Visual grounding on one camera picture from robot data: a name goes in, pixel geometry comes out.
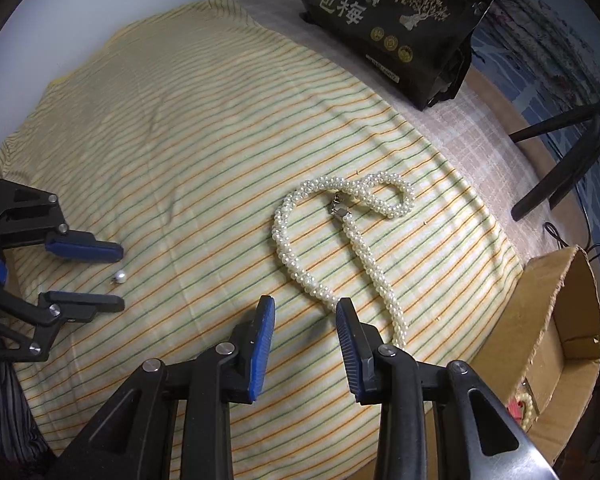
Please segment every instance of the tripod leg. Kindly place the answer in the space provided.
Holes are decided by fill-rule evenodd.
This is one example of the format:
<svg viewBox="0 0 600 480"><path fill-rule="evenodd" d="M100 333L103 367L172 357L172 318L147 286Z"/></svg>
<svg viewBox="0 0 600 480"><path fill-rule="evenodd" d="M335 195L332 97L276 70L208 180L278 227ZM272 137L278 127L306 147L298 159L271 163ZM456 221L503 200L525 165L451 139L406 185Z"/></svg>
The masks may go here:
<svg viewBox="0 0 600 480"><path fill-rule="evenodd" d="M538 124L532 124L528 128L514 132L509 136L509 139L513 140L513 142L520 142L521 140L548 134L549 132L554 132L555 130L560 130L567 126L573 126L574 124L579 124L590 119L593 114L599 110L600 103L577 106L568 112L561 113L551 119L547 119Z"/></svg>
<svg viewBox="0 0 600 480"><path fill-rule="evenodd" d="M577 140L564 158L513 206L511 217L516 222L540 205L543 200L549 198L573 173L578 171L583 156L591 153L598 144L592 130L595 125L596 121L591 121L589 129Z"/></svg>
<svg viewBox="0 0 600 480"><path fill-rule="evenodd" d="M558 189L555 190L554 194L549 197L549 208L553 209L560 201L567 196L567 194L573 189L580 179L585 176L587 171L593 166L593 164L600 157L600 142L594 147L592 153L583 159L578 171L573 173L567 180L565 180Z"/></svg>

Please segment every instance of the red object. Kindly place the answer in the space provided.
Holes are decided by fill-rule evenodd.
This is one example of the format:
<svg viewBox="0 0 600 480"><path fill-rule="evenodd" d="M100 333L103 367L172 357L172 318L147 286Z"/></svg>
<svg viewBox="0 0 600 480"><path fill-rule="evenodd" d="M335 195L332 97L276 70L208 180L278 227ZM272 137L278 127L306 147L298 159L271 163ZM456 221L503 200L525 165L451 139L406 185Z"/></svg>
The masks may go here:
<svg viewBox="0 0 600 480"><path fill-rule="evenodd" d="M518 405L516 398L511 399L507 405L507 411L509 414L516 419L518 424L522 423L522 409Z"/></svg>

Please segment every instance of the bed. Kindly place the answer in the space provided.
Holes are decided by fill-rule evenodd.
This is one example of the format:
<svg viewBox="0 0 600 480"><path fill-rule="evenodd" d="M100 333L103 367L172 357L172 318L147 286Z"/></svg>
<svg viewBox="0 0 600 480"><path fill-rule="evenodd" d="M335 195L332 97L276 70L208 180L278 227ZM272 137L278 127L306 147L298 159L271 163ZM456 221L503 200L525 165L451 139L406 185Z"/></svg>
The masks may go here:
<svg viewBox="0 0 600 480"><path fill-rule="evenodd" d="M265 390L256 405L232 408L236 477L345 478L372 459L378 412L353 402L333 321L269 241L274 209L304 178L392 170L414 183L404 220L352 210L406 306L408 349L428 362L470 360L522 265L554 248L541 229L552 218L545 205L510 218L537 177L494 112L493 86L470 72L456 99L419 112L301 10L299 0L208 0L135 22L52 82L0 149L1 177L53 190L73 229L126 249L120 286L113 266L36 248L11 255L27 299L57 288L115 292L128 304L65 327L48 362L16 366L55 452L144 359L191 358L271 294ZM302 204L294 243L388 339L327 204Z"/></svg>

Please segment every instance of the metal clasp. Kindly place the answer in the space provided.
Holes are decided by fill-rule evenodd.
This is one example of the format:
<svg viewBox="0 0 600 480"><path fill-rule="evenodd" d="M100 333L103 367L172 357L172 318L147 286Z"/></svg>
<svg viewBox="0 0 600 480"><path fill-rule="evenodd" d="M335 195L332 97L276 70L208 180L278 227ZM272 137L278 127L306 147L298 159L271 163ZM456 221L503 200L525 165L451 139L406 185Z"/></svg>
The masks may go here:
<svg viewBox="0 0 600 480"><path fill-rule="evenodd" d="M346 207L338 207L338 204L342 203L342 195L336 193L331 200L331 214L342 220L346 215L350 214Z"/></svg>

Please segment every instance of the black bag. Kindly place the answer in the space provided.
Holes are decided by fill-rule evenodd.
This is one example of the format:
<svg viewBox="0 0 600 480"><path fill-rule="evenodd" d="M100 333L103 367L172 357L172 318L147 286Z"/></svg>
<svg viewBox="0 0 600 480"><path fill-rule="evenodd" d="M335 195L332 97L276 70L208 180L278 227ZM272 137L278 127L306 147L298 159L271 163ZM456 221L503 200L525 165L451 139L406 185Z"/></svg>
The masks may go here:
<svg viewBox="0 0 600 480"><path fill-rule="evenodd" d="M471 65L471 34L492 0L302 0L420 109L452 99Z"/></svg>

